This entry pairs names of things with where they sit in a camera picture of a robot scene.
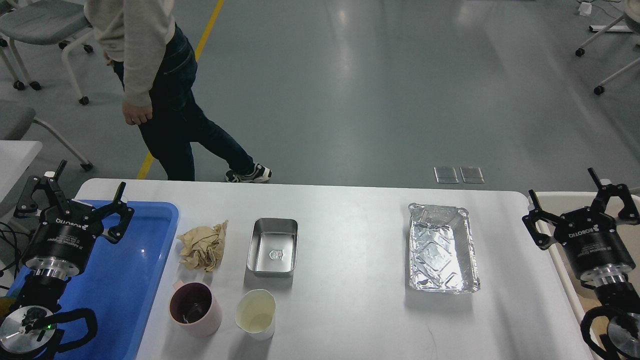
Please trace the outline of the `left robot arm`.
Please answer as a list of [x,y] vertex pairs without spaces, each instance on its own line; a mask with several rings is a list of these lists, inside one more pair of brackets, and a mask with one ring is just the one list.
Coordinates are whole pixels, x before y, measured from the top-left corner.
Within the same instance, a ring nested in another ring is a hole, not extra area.
[[94,310],[62,311],[60,299],[71,278],[86,271],[98,238],[118,244],[135,210],[122,198],[125,182],[101,207],[66,197],[58,184],[66,164],[62,160],[53,173],[31,177],[14,208],[15,218],[36,217],[38,226],[22,256],[29,273],[1,317],[3,360],[52,360],[98,333]]

